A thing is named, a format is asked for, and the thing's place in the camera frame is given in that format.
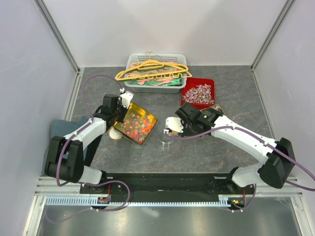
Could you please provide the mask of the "pink clothes hanger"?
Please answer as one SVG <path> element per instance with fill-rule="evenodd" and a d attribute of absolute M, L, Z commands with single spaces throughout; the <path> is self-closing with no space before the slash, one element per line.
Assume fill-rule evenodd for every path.
<path fill-rule="evenodd" d="M 162 80 L 162 79 L 175 79 L 175 78 L 189 78 L 192 74 L 186 68 L 170 67 L 160 69 L 128 69 L 124 74 L 125 80 Z"/>

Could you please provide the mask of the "yellow clothes hanger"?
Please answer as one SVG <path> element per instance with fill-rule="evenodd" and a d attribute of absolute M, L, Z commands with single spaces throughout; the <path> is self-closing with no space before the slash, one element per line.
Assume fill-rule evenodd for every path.
<path fill-rule="evenodd" d="M 187 70 L 189 70 L 189 68 L 184 65 L 184 64 L 180 64 L 180 63 L 175 63 L 175 62 L 159 62 L 157 60 L 147 60 L 144 62 L 134 62 L 130 65 L 130 67 L 128 69 L 140 69 L 140 70 L 149 70 L 149 69 L 160 69 L 160 68 L 170 68 L 170 67 L 180 67 L 180 68 L 186 68 Z M 129 80 L 125 80 L 124 74 L 126 72 L 126 70 L 119 72 L 116 76 L 115 79 L 117 81 L 129 81 Z"/>

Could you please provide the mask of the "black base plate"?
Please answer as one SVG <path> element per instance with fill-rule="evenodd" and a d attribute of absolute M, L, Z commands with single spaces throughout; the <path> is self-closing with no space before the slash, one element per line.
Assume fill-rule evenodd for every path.
<path fill-rule="evenodd" d="M 253 184 L 239 187 L 231 175 L 211 173 L 108 173 L 108 186 L 83 186 L 81 194 L 110 194 L 113 200 L 217 200 L 220 195 L 249 196 Z"/>

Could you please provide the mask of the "green cloth in basket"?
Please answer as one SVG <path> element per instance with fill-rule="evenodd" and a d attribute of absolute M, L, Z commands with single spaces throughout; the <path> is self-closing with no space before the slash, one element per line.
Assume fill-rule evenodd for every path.
<path fill-rule="evenodd" d="M 180 86 L 182 84 L 182 78 L 172 78 L 172 79 L 159 79 L 159 80 L 137 80 L 131 83 L 137 86 Z"/>

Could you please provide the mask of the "clear glass bowl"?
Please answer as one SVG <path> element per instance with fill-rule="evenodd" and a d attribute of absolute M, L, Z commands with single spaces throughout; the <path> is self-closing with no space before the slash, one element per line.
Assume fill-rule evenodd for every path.
<path fill-rule="evenodd" d="M 158 135 L 158 140 L 163 151 L 167 151 L 172 147 L 174 140 L 170 136 L 171 132 L 169 129 L 163 129 Z"/>

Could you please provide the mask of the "red candy tray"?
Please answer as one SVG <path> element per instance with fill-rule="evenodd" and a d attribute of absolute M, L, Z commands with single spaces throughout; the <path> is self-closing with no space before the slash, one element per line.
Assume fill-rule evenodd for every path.
<path fill-rule="evenodd" d="M 187 78 L 181 93 L 181 105 L 186 102 L 200 110 L 215 104 L 215 82 L 206 78 Z"/>

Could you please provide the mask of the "white round lid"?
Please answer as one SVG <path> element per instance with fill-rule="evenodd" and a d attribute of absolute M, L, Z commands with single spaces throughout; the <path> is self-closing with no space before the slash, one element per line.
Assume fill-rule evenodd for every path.
<path fill-rule="evenodd" d="M 116 132 L 114 129 L 110 129 L 108 131 L 108 136 L 112 139 L 112 140 L 119 140 L 122 138 L 122 135 L 119 132 Z"/>

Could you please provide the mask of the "gold lollipop tin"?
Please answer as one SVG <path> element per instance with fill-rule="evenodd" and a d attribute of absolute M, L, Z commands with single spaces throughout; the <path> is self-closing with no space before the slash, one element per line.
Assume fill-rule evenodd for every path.
<path fill-rule="evenodd" d="M 215 112 L 218 113 L 220 116 L 225 116 L 225 112 L 221 108 L 219 104 L 215 104 L 213 106 L 207 107 L 203 109 L 203 112 L 208 114 L 214 114 Z"/>

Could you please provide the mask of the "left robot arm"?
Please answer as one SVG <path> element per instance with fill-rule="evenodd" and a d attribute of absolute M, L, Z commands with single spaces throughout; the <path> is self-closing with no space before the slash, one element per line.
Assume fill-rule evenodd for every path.
<path fill-rule="evenodd" d="M 58 186 L 68 183 L 90 185 L 96 193 L 108 188 L 106 172 L 91 168 L 102 135 L 116 122 L 123 121 L 134 94 L 107 94 L 91 118 L 73 132 L 54 136 L 48 148 L 44 172 L 56 179 Z"/>

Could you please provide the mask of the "grey plastic basket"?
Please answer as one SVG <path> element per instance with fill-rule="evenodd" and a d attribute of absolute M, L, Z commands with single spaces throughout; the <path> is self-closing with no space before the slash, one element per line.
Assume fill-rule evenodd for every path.
<path fill-rule="evenodd" d="M 182 54 L 152 53 L 152 52 L 133 53 L 128 58 L 126 69 L 128 69 L 130 65 L 134 62 L 144 62 L 149 59 L 157 60 L 159 62 L 171 61 L 171 62 L 177 62 L 184 65 L 187 64 L 186 57 Z M 187 78 L 181 78 L 180 84 L 176 86 L 173 86 L 173 85 L 154 86 L 154 85 L 149 85 L 149 84 L 138 85 L 132 81 L 124 82 L 124 84 L 128 89 L 131 89 L 134 92 L 178 93 L 181 89 L 183 89 L 186 86 Z"/>

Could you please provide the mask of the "blue folded cloth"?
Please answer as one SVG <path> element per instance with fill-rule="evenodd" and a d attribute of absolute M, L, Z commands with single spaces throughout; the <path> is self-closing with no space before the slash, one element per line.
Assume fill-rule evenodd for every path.
<path fill-rule="evenodd" d="M 55 136 L 65 136 L 69 133 L 72 133 L 73 131 L 79 129 L 81 126 L 83 126 L 88 121 L 88 118 L 86 116 L 82 116 L 79 120 L 75 121 L 67 121 L 62 119 L 54 119 L 51 123 L 51 130 L 50 130 L 50 139 L 52 139 Z M 48 157 L 48 150 L 50 147 L 50 143 L 45 151 L 43 164 L 42 164 L 42 175 L 45 175 L 44 169 L 46 160 Z M 84 150 L 84 160 L 86 158 L 87 148 Z"/>

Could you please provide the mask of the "gold gummy candy tin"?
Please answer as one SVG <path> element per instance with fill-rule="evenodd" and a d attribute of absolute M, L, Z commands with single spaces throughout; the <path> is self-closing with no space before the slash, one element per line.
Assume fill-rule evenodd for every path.
<path fill-rule="evenodd" d="M 131 142 L 142 145 L 157 121 L 157 117 L 137 104 L 131 103 L 123 121 L 116 122 L 113 128 Z"/>

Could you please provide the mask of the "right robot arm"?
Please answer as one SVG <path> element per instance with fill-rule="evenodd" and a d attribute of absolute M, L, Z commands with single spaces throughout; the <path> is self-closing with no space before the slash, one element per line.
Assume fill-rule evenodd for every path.
<path fill-rule="evenodd" d="M 233 194 L 261 182 L 281 189 L 294 167 L 294 151 L 288 139 L 277 141 L 254 133 L 230 120 L 218 106 L 199 110 L 185 103 L 176 111 L 176 117 L 165 120 L 165 126 L 181 137 L 212 135 L 254 157 L 258 163 L 236 168 L 225 181 L 227 191 Z"/>

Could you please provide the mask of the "clear plastic scoop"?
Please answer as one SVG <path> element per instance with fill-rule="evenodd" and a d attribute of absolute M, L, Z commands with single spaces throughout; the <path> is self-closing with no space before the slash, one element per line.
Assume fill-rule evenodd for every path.
<path fill-rule="evenodd" d="M 165 128 L 163 130 L 164 135 L 166 135 L 167 137 L 180 137 L 180 133 L 174 130 L 171 130 L 169 128 Z"/>

